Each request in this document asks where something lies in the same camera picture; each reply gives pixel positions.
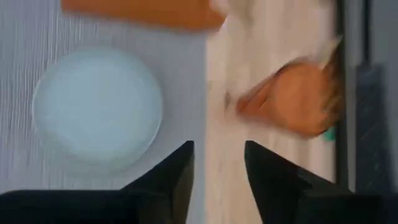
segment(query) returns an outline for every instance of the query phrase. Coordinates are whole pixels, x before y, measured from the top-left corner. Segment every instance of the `gray tablecloth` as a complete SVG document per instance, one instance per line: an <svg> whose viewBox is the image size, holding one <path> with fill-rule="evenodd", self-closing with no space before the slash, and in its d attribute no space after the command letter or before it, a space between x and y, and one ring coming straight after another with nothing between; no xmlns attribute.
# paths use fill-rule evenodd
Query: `gray tablecloth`
<svg viewBox="0 0 398 224"><path fill-rule="evenodd" d="M0 192L120 189L194 140L188 222L203 223L205 40L205 34L64 14L59 0L0 0ZM30 113L33 90L47 67L75 49L95 46L140 57L158 78L165 99L164 121L150 149L127 171L108 177L71 175L57 167L42 152Z"/></svg>

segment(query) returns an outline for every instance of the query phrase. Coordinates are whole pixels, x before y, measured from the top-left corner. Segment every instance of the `white plate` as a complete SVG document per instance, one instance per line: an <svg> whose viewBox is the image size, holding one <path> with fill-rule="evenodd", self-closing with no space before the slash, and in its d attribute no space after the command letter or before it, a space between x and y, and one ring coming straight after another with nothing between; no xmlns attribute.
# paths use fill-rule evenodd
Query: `white plate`
<svg viewBox="0 0 398 224"><path fill-rule="evenodd" d="M132 55L112 49L72 53L36 86L32 115L42 146L78 172L112 172L136 161L163 114L160 87Z"/></svg>

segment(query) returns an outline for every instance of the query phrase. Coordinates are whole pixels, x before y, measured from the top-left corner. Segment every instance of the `orange object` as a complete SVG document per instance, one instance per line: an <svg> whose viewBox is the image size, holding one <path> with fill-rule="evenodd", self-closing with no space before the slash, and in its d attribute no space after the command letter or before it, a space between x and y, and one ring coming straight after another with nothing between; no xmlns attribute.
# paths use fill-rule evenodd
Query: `orange object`
<svg viewBox="0 0 398 224"><path fill-rule="evenodd" d="M219 28L209 0L62 0L62 9L188 30Z"/></svg>
<svg viewBox="0 0 398 224"><path fill-rule="evenodd" d="M238 100L238 114L306 137L326 131L342 106L336 57L334 51L323 69L307 60L288 63Z"/></svg>

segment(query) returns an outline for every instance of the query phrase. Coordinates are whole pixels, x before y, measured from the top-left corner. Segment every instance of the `teal object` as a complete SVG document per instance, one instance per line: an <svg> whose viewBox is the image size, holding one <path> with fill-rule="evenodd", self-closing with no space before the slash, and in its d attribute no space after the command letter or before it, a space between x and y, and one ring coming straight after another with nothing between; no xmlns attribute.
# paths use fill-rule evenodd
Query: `teal object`
<svg viewBox="0 0 398 224"><path fill-rule="evenodd" d="M331 127L325 133L323 133L323 136L327 141L334 141L336 139L336 128Z"/></svg>
<svg viewBox="0 0 398 224"><path fill-rule="evenodd" d="M154 140L162 115L161 90L149 69L113 49L61 59L40 79L32 102L42 147L78 172L131 165Z"/></svg>

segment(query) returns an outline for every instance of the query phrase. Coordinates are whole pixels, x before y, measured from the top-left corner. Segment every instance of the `gray surface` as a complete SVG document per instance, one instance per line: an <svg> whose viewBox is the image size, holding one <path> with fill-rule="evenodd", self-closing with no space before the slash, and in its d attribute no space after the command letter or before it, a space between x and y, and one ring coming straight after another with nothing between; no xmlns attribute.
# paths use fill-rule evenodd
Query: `gray surface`
<svg viewBox="0 0 398 224"><path fill-rule="evenodd" d="M31 123L35 84L61 56L110 46L140 57L163 88L164 122L150 149L125 172L83 177L43 154ZM0 192L14 189L120 189L195 141L189 223L204 221L205 35L63 15L58 0L0 0Z"/></svg>
<svg viewBox="0 0 398 224"><path fill-rule="evenodd" d="M371 23L371 60L384 69L389 155L394 191L398 189L398 1L374 0Z"/></svg>
<svg viewBox="0 0 398 224"><path fill-rule="evenodd" d="M347 120L348 188L355 191L356 178L356 67L362 62L362 0L343 1L345 17L345 82Z"/></svg>
<svg viewBox="0 0 398 224"><path fill-rule="evenodd" d="M356 192L391 193L384 72L381 67L358 68L356 85Z"/></svg>

